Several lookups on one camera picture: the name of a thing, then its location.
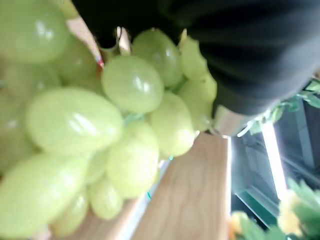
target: yellow flower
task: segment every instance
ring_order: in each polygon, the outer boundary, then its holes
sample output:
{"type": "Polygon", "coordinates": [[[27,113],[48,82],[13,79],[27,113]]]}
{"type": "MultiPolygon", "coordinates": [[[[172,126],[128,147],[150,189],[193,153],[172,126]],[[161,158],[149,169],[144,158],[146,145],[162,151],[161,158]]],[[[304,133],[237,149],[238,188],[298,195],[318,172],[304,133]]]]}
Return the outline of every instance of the yellow flower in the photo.
{"type": "Polygon", "coordinates": [[[279,204],[279,216],[277,218],[279,228],[285,234],[295,234],[298,237],[303,235],[300,229],[300,220],[294,212],[294,208],[301,203],[297,194],[288,190],[279,204]]]}
{"type": "Polygon", "coordinates": [[[242,220],[248,220],[248,215],[242,211],[235,211],[229,219],[229,239],[235,240],[237,235],[243,234],[242,220]]]}

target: grape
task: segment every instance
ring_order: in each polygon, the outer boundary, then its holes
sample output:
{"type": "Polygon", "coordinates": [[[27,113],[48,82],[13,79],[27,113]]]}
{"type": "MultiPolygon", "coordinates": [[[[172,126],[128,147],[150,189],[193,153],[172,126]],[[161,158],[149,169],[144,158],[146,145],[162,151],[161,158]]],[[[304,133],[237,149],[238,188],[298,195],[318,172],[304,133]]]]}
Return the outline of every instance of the grape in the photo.
{"type": "Polygon", "coordinates": [[[72,0],[49,0],[51,3],[55,4],[64,14],[67,19],[75,19],[79,17],[79,13],[72,3],[72,0]]]}
{"type": "Polygon", "coordinates": [[[9,171],[0,184],[0,236],[28,238],[57,218],[80,190],[88,163],[42,153],[9,171]]]}
{"type": "Polygon", "coordinates": [[[180,156],[192,147],[195,131],[187,106],[180,97],[166,92],[160,107],[149,113],[147,119],[164,155],[180,156]]]}
{"type": "Polygon", "coordinates": [[[35,149],[21,127],[0,133],[0,175],[5,175],[17,163],[35,153],[35,149]]]}
{"type": "Polygon", "coordinates": [[[70,87],[86,89],[102,97],[105,97],[105,94],[102,91],[101,81],[97,76],[91,76],[84,79],[80,78],[77,81],[67,83],[67,85],[70,87]]]}
{"type": "Polygon", "coordinates": [[[70,40],[62,13],[46,0],[34,4],[1,1],[0,36],[0,56],[38,64],[58,57],[70,40]]]}
{"type": "Polygon", "coordinates": [[[31,139],[43,150],[81,154],[101,150],[120,136],[120,112],[101,96],[60,88],[36,97],[26,114],[31,139]]]}
{"type": "Polygon", "coordinates": [[[130,122],[118,142],[109,148],[106,174],[124,198],[135,198],[153,184],[159,148],[154,131],[144,121],[130,122]]]}
{"type": "Polygon", "coordinates": [[[205,77],[201,81],[187,81],[178,91],[189,109],[196,131],[206,131],[212,124],[212,107],[217,94],[217,83],[205,77]]]}
{"type": "Polygon", "coordinates": [[[24,105],[8,91],[0,90],[0,134],[13,128],[20,127],[23,120],[24,105]]]}
{"type": "Polygon", "coordinates": [[[0,89],[5,87],[5,83],[3,80],[5,69],[6,69],[6,63],[3,59],[0,58],[0,89]]]}
{"type": "MultiPolygon", "coordinates": [[[[103,62],[105,62],[105,63],[109,63],[115,57],[117,57],[119,55],[123,55],[121,52],[121,47],[119,46],[119,43],[116,42],[116,40],[114,41],[114,46],[109,47],[109,48],[100,47],[99,52],[101,54],[101,58],[102,58],[103,62]]],[[[128,56],[128,55],[130,55],[130,52],[128,51],[124,55],[128,56]]]]}
{"type": "Polygon", "coordinates": [[[67,84],[77,83],[97,74],[95,57],[87,45],[73,35],[63,54],[54,61],[54,65],[67,84]]]}
{"type": "Polygon", "coordinates": [[[87,191],[82,190],[64,212],[50,224],[50,230],[56,237],[73,234],[84,221],[88,209],[87,191]]]}
{"type": "Polygon", "coordinates": [[[25,240],[23,238],[0,238],[0,240],[25,240]]]}
{"type": "Polygon", "coordinates": [[[23,126],[24,105],[0,90],[0,175],[32,155],[34,148],[23,126]]]}
{"type": "Polygon", "coordinates": [[[3,79],[8,91],[24,101],[61,85],[57,73],[45,65],[9,64],[3,79]]]}
{"type": "Polygon", "coordinates": [[[207,60],[201,55],[199,42],[187,37],[181,47],[181,65],[190,80],[202,80],[208,74],[207,60]]]}
{"type": "Polygon", "coordinates": [[[160,30],[147,30],[139,34],[133,41],[132,52],[155,67],[165,87],[172,87],[181,80],[179,51],[160,30]]]}
{"type": "Polygon", "coordinates": [[[94,214],[104,220],[115,218],[123,207],[122,197],[106,177],[90,186],[89,201],[94,214]]]}
{"type": "Polygon", "coordinates": [[[164,94],[157,71],[136,56],[118,56],[109,62],[104,67],[102,86],[117,106],[132,113],[155,110],[164,94]]]}
{"type": "Polygon", "coordinates": [[[169,155],[166,155],[166,154],[163,154],[162,152],[159,152],[159,159],[158,161],[162,161],[162,160],[169,160],[170,156],[169,155]]]}
{"type": "Polygon", "coordinates": [[[92,184],[99,180],[106,172],[108,150],[96,153],[90,160],[89,168],[86,173],[86,183],[92,184]]]}

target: wooden shelf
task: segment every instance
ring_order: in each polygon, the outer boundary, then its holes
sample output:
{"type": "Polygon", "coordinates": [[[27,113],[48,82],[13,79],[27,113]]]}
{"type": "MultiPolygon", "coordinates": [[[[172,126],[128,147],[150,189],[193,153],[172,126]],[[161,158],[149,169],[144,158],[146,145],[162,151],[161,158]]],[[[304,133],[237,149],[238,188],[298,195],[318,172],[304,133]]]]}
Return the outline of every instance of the wooden shelf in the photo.
{"type": "MultiPolygon", "coordinates": [[[[226,139],[200,134],[192,149],[168,166],[132,240],[227,240],[231,210],[227,152],[226,139]]],[[[122,240],[144,197],[128,201],[113,221],[90,213],[80,229],[64,239],[122,240]]]]}

